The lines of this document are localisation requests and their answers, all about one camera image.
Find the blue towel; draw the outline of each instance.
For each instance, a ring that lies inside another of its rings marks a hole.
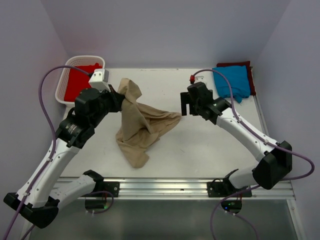
[[[250,96],[251,91],[246,66],[225,66],[212,69],[222,73],[229,80],[233,98],[238,103],[242,102],[242,98]],[[216,72],[213,73],[213,78],[218,95],[222,98],[229,98],[230,91],[226,80]]]

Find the white laundry basket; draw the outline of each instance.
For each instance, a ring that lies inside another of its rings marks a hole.
[[[66,61],[65,65],[69,66],[89,66],[95,65],[98,63],[102,68],[105,68],[105,60],[99,56],[90,56],[90,55],[83,55],[83,56],[74,56]],[[74,107],[75,103],[73,101],[65,101],[65,94],[67,90],[68,80],[69,80],[69,72],[70,68],[64,68],[62,70],[58,86],[55,90],[55,99],[62,104],[65,104],[67,107]]]

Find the beige cloth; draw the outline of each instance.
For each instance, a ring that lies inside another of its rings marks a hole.
[[[179,123],[181,114],[138,103],[142,93],[138,85],[128,78],[121,80],[118,93],[125,95],[125,99],[116,142],[132,167],[142,168],[149,159],[145,154],[147,148],[173,129]]]

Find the red cloth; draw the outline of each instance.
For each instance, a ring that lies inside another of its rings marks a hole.
[[[256,95],[256,89],[255,89],[254,80],[252,78],[252,73],[251,73],[251,68],[250,68],[250,61],[218,63],[216,66],[217,67],[245,66],[246,74],[247,74],[249,85],[250,85],[251,95],[252,96]]]
[[[76,66],[79,69],[86,71],[87,73],[93,73],[95,69],[101,69],[98,63],[89,66]],[[82,72],[70,69],[68,85],[66,86],[64,100],[66,102],[74,102],[76,97],[80,94],[83,89],[91,88],[89,84],[90,77],[84,75]]]

